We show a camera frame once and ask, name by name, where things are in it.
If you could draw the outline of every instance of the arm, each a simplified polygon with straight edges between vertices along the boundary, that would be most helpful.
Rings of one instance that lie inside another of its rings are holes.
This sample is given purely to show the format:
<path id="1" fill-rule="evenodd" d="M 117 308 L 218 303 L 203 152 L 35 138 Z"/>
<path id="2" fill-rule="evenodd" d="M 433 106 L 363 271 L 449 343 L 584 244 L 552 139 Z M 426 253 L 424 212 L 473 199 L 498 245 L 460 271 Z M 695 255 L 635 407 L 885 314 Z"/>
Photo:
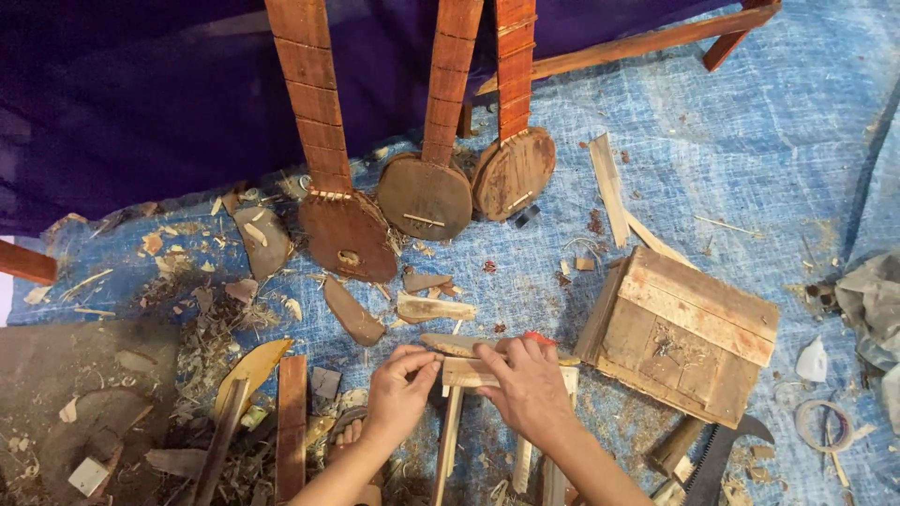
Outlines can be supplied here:
<path id="1" fill-rule="evenodd" d="M 497 406 L 503 421 L 552 458 L 591 506 L 652 505 L 575 417 L 556 348 L 532 339 L 502 344 L 509 364 L 483 344 L 474 352 L 500 383 L 500 388 L 480 386 L 478 394 Z"/>
<path id="2" fill-rule="evenodd" d="M 400 443 L 416 428 L 444 356 L 421 346 L 397 348 L 372 374 L 363 433 L 288 506 L 350 506 Z M 407 381 L 407 375 L 415 378 Z"/>

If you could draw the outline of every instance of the sound hole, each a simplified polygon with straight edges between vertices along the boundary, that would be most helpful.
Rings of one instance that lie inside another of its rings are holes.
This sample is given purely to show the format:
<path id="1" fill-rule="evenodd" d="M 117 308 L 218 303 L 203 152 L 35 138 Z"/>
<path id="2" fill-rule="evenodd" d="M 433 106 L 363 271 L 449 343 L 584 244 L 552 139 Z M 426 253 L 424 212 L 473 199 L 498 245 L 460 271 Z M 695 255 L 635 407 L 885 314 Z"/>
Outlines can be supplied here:
<path id="1" fill-rule="evenodd" d="M 337 259 L 340 260 L 341 263 L 347 264 L 349 266 L 359 265 L 359 255 L 357 255 L 355 251 L 351 251 L 350 249 L 341 249 L 337 253 Z"/>

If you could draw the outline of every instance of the purple cloth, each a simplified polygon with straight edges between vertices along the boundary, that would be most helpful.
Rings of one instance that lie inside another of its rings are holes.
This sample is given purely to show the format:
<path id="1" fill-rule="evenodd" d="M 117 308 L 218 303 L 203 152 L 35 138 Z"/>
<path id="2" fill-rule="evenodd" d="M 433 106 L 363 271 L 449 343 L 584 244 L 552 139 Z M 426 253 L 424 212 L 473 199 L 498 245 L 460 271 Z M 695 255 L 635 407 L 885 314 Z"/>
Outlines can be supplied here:
<path id="1" fill-rule="evenodd" d="M 536 58 L 723 0 L 539 1 Z M 0 6 L 0 234 L 88 219 L 302 162 L 262 2 Z M 486 3 L 471 95 L 494 71 Z M 328 1 L 350 156 L 420 128 L 437 1 Z"/>

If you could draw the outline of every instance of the wooden bench leg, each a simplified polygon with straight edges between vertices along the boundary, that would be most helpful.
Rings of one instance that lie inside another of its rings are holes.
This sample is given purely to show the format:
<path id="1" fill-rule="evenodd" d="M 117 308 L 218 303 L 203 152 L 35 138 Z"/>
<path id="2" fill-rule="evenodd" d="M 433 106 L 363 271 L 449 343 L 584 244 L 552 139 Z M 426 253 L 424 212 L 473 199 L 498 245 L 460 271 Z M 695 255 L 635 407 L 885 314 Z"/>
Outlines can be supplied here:
<path id="1" fill-rule="evenodd" d="M 780 1 L 781 0 L 745 0 L 742 2 L 742 5 L 744 11 L 749 11 L 757 7 L 763 7 L 764 5 L 780 3 Z M 715 42 L 713 42 L 712 47 L 709 48 L 709 51 L 703 55 L 703 66 L 706 67 L 706 70 L 712 72 L 719 68 L 719 66 L 725 62 L 725 59 L 728 58 L 728 55 L 731 54 L 741 41 L 743 41 L 743 38 L 746 37 L 748 33 L 750 33 L 749 30 L 727 33 L 716 39 Z"/>
<path id="2" fill-rule="evenodd" d="M 41 285 L 56 281 L 56 259 L 0 240 L 0 272 Z"/>
<path id="3" fill-rule="evenodd" d="M 472 137 L 472 103 L 466 102 L 459 110 L 459 123 L 456 125 L 456 137 L 469 139 Z"/>

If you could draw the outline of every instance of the round wooden body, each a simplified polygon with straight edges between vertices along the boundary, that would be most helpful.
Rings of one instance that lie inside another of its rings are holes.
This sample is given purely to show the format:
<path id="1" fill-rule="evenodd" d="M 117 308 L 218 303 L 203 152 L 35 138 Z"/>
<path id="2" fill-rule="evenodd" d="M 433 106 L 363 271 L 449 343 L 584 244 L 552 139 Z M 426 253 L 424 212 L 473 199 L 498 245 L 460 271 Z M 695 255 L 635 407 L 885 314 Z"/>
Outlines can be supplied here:
<path id="1" fill-rule="evenodd" d="M 362 192 L 336 200 L 309 194 L 300 204 L 300 223 L 310 236 L 312 259 L 327 270 L 376 283 L 397 275 L 388 223 Z"/>
<path id="2" fill-rule="evenodd" d="M 423 162 L 418 153 L 396 155 L 375 194 L 384 217 L 419 239 L 452 239 L 472 220 L 472 187 L 453 162 L 448 168 Z"/>
<path id="3" fill-rule="evenodd" d="M 502 146 L 495 140 L 472 172 L 472 204 L 489 220 L 506 220 L 537 198 L 555 167 L 556 144 L 543 128 L 528 127 Z"/>

